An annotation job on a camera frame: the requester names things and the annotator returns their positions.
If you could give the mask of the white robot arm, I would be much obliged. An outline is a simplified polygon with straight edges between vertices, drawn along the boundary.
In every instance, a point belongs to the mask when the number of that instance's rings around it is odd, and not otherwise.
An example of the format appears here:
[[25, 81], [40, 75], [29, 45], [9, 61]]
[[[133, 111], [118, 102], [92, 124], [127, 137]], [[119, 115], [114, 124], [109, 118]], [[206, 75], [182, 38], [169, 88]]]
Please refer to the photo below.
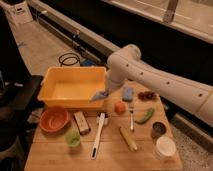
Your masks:
[[140, 49], [133, 44], [108, 57], [109, 91], [122, 87], [126, 79], [136, 81], [213, 127], [213, 86], [161, 71], [140, 57]]

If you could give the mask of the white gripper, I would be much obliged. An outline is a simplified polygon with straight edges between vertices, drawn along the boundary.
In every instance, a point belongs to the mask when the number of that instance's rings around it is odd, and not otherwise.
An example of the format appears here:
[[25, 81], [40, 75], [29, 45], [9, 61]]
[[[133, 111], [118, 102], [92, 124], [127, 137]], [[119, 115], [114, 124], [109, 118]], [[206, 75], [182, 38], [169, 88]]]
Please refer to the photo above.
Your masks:
[[110, 74], [106, 75], [105, 90], [108, 94], [111, 94], [112, 92], [120, 89], [123, 86], [123, 84], [124, 84], [123, 79], [114, 78]]

